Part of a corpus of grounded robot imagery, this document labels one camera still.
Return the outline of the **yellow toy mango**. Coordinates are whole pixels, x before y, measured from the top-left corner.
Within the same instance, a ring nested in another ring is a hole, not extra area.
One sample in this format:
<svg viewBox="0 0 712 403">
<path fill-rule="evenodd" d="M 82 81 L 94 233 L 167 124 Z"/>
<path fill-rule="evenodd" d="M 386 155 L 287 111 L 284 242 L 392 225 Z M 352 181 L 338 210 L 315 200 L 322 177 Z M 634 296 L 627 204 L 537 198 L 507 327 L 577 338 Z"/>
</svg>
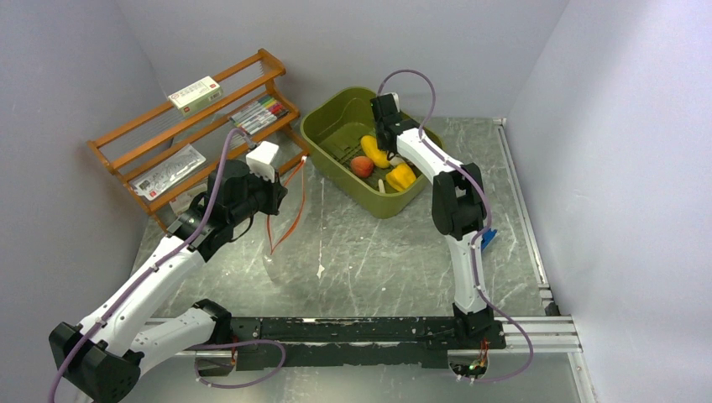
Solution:
<svg viewBox="0 0 712 403">
<path fill-rule="evenodd" d="M 371 135 L 365 135 L 360 140 L 360 146 L 364 155 L 372 160 L 374 165 L 381 169 L 389 169 L 391 167 L 390 160 L 386 151 L 379 149 L 377 138 Z"/>
</svg>

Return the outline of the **clear zip top bag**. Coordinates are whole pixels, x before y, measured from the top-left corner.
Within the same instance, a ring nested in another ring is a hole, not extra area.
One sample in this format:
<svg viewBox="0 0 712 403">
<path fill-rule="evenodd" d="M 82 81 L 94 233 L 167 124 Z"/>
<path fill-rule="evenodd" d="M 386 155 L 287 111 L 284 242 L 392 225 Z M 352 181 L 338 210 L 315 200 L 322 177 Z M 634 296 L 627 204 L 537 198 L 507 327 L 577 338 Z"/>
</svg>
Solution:
<svg viewBox="0 0 712 403">
<path fill-rule="evenodd" d="M 263 262 L 274 284 L 296 286 L 318 277 L 322 185 L 306 156 L 285 175 L 283 184 L 288 195 L 280 213 L 266 219 Z"/>
</svg>

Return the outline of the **white toy garlic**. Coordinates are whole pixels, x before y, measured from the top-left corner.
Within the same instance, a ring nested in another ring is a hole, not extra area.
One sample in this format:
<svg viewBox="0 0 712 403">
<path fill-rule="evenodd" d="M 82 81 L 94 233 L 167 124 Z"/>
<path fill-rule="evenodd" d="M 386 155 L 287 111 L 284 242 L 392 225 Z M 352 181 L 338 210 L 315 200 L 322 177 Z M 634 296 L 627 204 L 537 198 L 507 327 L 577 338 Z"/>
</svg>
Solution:
<svg viewBox="0 0 712 403">
<path fill-rule="evenodd" d="M 404 164 L 405 161 L 400 156 L 394 156 L 389 160 L 389 163 L 392 167 L 396 167 L 400 164 Z"/>
</svg>

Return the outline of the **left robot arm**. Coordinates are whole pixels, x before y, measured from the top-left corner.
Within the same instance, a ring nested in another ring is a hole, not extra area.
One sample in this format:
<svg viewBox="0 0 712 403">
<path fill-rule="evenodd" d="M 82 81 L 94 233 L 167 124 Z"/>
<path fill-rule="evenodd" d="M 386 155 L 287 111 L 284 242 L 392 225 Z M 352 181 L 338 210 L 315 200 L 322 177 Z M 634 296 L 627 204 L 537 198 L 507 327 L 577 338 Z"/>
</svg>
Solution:
<svg viewBox="0 0 712 403">
<path fill-rule="evenodd" d="M 78 324 L 62 322 L 50 333 L 57 373 L 49 401 L 65 379 L 95 402 L 119 402 L 142 375 L 175 353 L 234 342 L 231 313 L 207 299 L 173 320 L 143 329 L 190 273 L 236 240 L 233 233 L 240 223 L 258 213 L 278 214 L 287 193 L 272 164 L 253 158 L 224 160 L 210 174 L 208 186 L 107 301 Z"/>
</svg>

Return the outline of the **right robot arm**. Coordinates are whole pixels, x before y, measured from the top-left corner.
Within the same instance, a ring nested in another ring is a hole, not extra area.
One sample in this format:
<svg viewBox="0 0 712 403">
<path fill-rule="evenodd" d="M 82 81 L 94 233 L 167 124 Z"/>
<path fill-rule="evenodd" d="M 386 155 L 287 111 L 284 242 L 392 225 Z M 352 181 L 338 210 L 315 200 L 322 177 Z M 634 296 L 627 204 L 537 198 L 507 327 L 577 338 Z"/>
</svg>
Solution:
<svg viewBox="0 0 712 403">
<path fill-rule="evenodd" d="M 445 238 L 454 274 L 453 338 L 461 348 L 484 347 L 496 329 L 479 282 L 482 232 L 488 217 L 476 165 L 450 157 L 418 122 L 401 114 L 395 93 L 370 101 L 378 148 L 412 163 L 432 184 L 431 216 Z"/>
</svg>

